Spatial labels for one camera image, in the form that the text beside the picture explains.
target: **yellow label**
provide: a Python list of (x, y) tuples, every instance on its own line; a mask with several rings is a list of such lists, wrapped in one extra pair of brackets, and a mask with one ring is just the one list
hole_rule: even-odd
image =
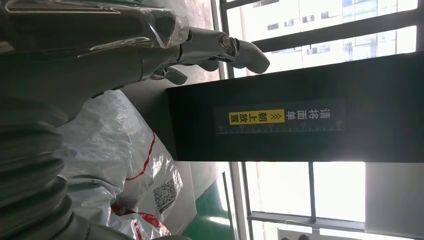
[(284, 123), (284, 109), (229, 112), (230, 125)]

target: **metal bolt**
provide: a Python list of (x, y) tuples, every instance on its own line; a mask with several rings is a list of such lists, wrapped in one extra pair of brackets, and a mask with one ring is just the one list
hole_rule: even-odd
[(227, 49), (230, 46), (230, 43), (231, 43), (230, 37), (227, 35), (222, 36), (221, 40), (219, 41), (219, 44), (224, 49)]

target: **green floor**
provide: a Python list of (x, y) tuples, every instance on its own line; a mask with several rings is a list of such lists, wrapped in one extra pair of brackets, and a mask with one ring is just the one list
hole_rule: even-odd
[(182, 235), (192, 240), (233, 240), (230, 214), (223, 209), (224, 181), (217, 179), (197, 200), (197, 215)]

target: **robotic arm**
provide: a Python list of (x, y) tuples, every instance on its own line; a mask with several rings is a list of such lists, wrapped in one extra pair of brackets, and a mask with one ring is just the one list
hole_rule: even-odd
[(259, 74), (269, 61), (252, 43), (199, 28), (181, 44), (146, 46), (145, 39), (175, 32), (165, 11), (151, 11), (157, 15), (147, 24), (138, 6), (117, 14), (110, 4), (58, 3), (66, 1), (0, 1), (0, 239), (130, 239), (72, 213), (66, 181), (57, 177), (63, 162), (53, 157), (62, 142), (55, 127), (107, 90), (147, 79), (183, 84), (175, 65), (214, 71), (224, 61)]

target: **qr code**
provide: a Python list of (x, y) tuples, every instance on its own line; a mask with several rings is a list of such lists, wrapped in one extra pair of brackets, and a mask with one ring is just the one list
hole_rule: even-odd
[(174, 186), (174, 181), (170, 180), (167, 183), (158, 186), (153, 190), (154, 202), (157, 209), (162, 213), (174, 203), (177, 198), (177, 190)]

